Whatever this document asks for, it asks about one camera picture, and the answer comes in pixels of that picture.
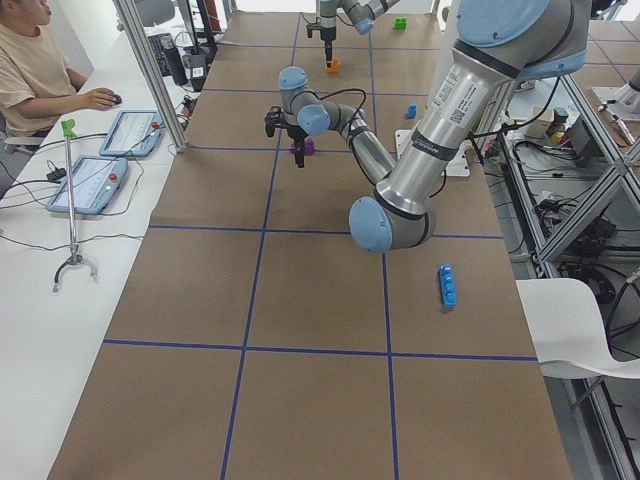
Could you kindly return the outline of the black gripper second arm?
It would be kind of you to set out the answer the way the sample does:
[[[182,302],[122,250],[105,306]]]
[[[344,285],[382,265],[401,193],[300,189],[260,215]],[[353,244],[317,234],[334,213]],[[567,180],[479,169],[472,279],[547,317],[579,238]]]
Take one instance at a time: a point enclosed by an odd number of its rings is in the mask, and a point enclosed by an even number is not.
[[[271,106],[267,111],[265,122],[265,133],[271,138],[275,136],[277,129],[283,129],[288,136],[294,140],[292,144],[292,153],[294,161],[298,168],[305,166],[305,142],[308,134],[293,120],[289,119],[290,115],[280,106]]]

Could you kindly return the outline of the person right hand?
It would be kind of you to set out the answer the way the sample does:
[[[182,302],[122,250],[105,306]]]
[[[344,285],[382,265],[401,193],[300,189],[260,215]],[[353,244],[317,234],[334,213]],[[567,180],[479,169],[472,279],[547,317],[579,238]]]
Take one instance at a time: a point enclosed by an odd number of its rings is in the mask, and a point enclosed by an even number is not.
[[[108,88],[96,88],[83,94],[84,107],[91,110],[105,111],[115,107],[114,94]]]

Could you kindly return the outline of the black gripper first arm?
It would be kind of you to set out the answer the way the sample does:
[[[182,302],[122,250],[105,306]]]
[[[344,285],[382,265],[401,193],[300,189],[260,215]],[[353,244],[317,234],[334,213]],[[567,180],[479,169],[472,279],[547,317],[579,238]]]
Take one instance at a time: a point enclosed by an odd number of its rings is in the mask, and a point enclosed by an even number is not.
[[[332,65],[332,42],[336,40],[336,17],[317,17],[306,25],[307,37],[312,38],[318,31],[324,42],[326,65]]]

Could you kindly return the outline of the silver blue second robot arm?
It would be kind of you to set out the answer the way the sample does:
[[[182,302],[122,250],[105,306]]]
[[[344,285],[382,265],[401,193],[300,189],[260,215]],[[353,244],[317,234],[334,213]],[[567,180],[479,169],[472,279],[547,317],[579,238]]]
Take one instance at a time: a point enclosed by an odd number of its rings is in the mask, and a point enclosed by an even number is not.
[[[447,22],[456,36],[440,49],[450,68],[399,159],[369,130],[360,109],[320,98],[296,66],[280,72],[282,104],[266,114],[265,131],[287,131],[297,165],[304,163],[306,137],[337,132],[374,187],[350,209],[353,240],[375,253],[413,248],[433,233],[429,195],[496,89],[579,70],[591,8],[589,1],[459,2]]]

